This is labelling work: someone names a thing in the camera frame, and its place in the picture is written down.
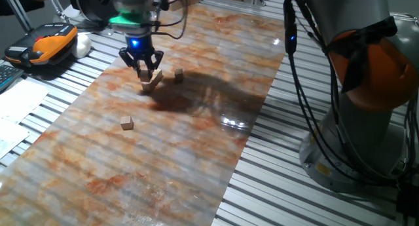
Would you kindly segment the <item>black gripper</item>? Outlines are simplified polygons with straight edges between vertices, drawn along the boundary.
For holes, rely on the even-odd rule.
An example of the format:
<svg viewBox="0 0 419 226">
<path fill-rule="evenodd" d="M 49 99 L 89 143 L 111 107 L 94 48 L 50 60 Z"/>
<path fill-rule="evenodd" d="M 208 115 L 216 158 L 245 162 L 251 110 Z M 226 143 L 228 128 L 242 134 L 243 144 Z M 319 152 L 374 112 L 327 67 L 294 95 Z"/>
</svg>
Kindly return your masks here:
<svg viewBox="0 0 419 226">
<path fill-rule="evenodd" d="M 141 70 L 138 60 L 147 60 L 148 77 L 151 79 L 154 70 L 158 69 L 164 53 L 154 50 L 150 35 L 126 35 L 127 47 L 119 50 L 119 56 L 128 67 L 132 67 L 140 77 Z"/>
</svg>

